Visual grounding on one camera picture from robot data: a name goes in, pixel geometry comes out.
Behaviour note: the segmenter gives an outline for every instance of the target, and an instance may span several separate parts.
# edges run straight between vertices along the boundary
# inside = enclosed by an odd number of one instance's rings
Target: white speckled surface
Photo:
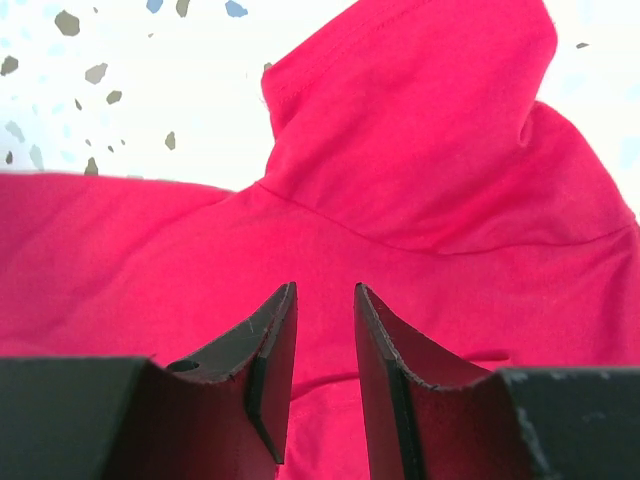
[[[82,173],[93,158],[101,175],[244,188],[273,144],[265,64],[351,3],[0,0],[0,169]],[[540,99],[640,213],[640,4],[545,3],[560,44]]]

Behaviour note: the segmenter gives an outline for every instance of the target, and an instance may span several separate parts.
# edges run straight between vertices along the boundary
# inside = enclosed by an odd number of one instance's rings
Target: speckled tabletop
[[[265,68],[353,1],[0,0],[0,169],[242,189],[273,145]],[[539,97],[640,213],[640,3],[545,3],[560,43]]]

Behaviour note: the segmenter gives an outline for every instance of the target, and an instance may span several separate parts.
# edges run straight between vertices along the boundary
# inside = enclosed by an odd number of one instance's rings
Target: red fabric
[[[488,368],[640,363],[638,226],[534,101],[555,44],[541,0],[360,0],[266,73],[245,191],[0,176],[0,353],[165,364],[295,280],[280,480],[369,477],[359,281]]]

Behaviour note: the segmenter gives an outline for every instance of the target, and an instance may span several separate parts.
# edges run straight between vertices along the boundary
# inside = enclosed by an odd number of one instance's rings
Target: seam
[[[323,59],[326,59],[327,57],[329,57],[331,55],[331,53],[333,53],[334,51],[336,51],[336,50],[338,51],[338,53],[334,56],[334,58],[330,62],[326,63],[325,67],[322,70],[319,70],[319,73],[316,76],[314,76],[311,79],[307,80],[307,82],[305,82],[301,86],[297,87],[294,91],[288,93],[285,97],[279,99],[277,105],[282,105],[283,103],[291,100],[293,97],[298,95],[300,92],[303,92],[304,90],[306,90],[307,88],[312,86],[314,83],[316,83],[318,80],[320,80],[329,70],[331,70],[331,68],[337,63],[338,60],[340,60],[346,53],[348,53],[351,49],[353,49],[355,46],[357,46],[360,42],[366,40],[368,37],[370,37],[371,35],[377,33],[378,31],[388,27],[389,25],[391,25],[392,23],[394,23],[397,20],[401,19],[405,15],[407,15],[407,14],[409,14],[409,13],[415,11],[415,10],[418,10],[419,8],[422,8],[422,7],[426,6],[427,4],[431,3],[432,1],[433,0],[420,0],[418,3],[415,3],[413,5],[407,6],[404,10],[401,10],[400,12],[396,13],[395,15],[387,18],[386,20],[382,21],[381,23],[379,23],[378,25],[376,25],[372,29],[367,30],[365,33],[363,33],[362,35],[356,37],[351,42],[349,42],[348,44],[343,46],[343,48],[341,50],[338,50],[338,47],[341,46],[341,43],[343,43],[345,39],[348,39],[349,37],[354,35],[359,30],[369,26],[369,24],[373,23],[373,21],[378,16],[383,15],[384,13],[388,12],[389,10],[392,10],[396,5],[393,2],[391,2],[390,5],[386,6],[385,8],[383,8],[381,10],[376,11],[374,14],[372,14],[371,18],[369,18],[367,20],[364,20],[362,23],[358,24],[347,35],[345,35],[340,41],[338,41],[332,47],[330,47],[324,54],[319,55],[319,58],[317,58],[314,61],[313,66],[308,67],[303,72],[301,72],[296,77],[296,79],[300,79],[302,77],[307,76],[309,73],[312,73],[314,71],[315,65],[320,63]],[[288,84],[288,83],[285,83],[285,84],[281,85],[276,90],[276,93],[277,94],[282,93],[289,85],[290,84]]]
[[[402,247],[396,247],[394,245],[389,245],[387,243],[381,242],[380,240],[375,240],[373,238],[369,238],[366,235],[363,235],[360,232],[357,232],[356,230],[347,227],[346,225],[338,222],[337,220],[334,220],[331,217],[328,217],[326,215],[324,215],[323,213],[317,212],[309,207],[307,207],[306,205],[303,205],[299,202],[296,202],[295,200],[291,200],[289,198],[283,197],[279,194],[277,194],[276,192],[270,190],[269,188],[265,187],[260,181],[256,182],[255,185],[258,185],[260,188],[262,188],[265,192],[267,192],[268,194],[270,194],[271,196],[277,198],[278,200],[288,204],[288,205],[292,205],[294,207],[297,207],[298,209],[304,210],[308,213],[313,214],[314,216],[320,217],[324,220],[326,220],[329,223],[332,223],[333,225],[336,225],[340,228],[342,228],[343,230],[348,231],[349,233],[363,239],[366,240],[369,243],[372,243],[374,245],[377,245],[379,247],[384,247],[390,250],[395,250],[398,252],[403,252],[403,253],[410,253],[413,255],[420,255],[420,256],[434,256],[434,257],[461,257],[461,256],[470,256],[470,255],[482,255],[485,253],[492,253],[492,252],[496,252],[499,250],[505,250],[508,248],[516,248],[516,247],[579,247],[579,246],[583,246],[583,245],[588,245],[590,243],[595,243],[598,242],[600,240],[603,240],[605,238],[608,237],[613,237],[617,234],[619,234],[620,232],[627,230],[627,229],[632,229],[632,228],[638,228],[638,224],[635,222],[635,219],[632,223],[626,224],[620,228],[617,228],[611,232],[605,233],[603,235],[599,235],[595,238],[591,238],[589,240],[585,240],[582,242],[574,242],[574,243],[513,243],[513,244],[508,244],[508,245],[500,245],[498,247],[493,247],[493,248],[487,248],[487,249],[483,249],[483,250],[470,250],[470,251],[465,251],[465,252],[451,252],[451,253],[442,253],[442,252],[438,252],[435,250],[426,250],[426,251],[417,251],[417,250],[411,250],[408,248],[402,248]]]

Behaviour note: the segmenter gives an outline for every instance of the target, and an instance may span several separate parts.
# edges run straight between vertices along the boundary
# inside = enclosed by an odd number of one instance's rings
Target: red shirt
[[[0,176],[0,354],[166,364],[295,280],[280,480],[369,478],[356,282],[488,368],[640,363],[638,225],[535,102],[555,45],[541,0],[360,0],[267,71],[242,192]]]

